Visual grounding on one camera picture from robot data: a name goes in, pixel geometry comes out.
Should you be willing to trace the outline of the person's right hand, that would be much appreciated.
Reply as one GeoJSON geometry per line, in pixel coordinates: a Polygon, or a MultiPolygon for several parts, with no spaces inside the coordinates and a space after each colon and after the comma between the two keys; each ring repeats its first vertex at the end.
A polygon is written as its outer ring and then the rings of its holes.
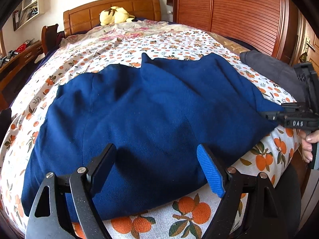
{"type": "Polygon", "coordinates": [[[305,131],[299,131],[301,137],[302,146],[302,158],[306,163],[310,163],[313,159],[312,156],[312,144],[318,143],[319,141],[319,130],[306,135],[305,131]]]}

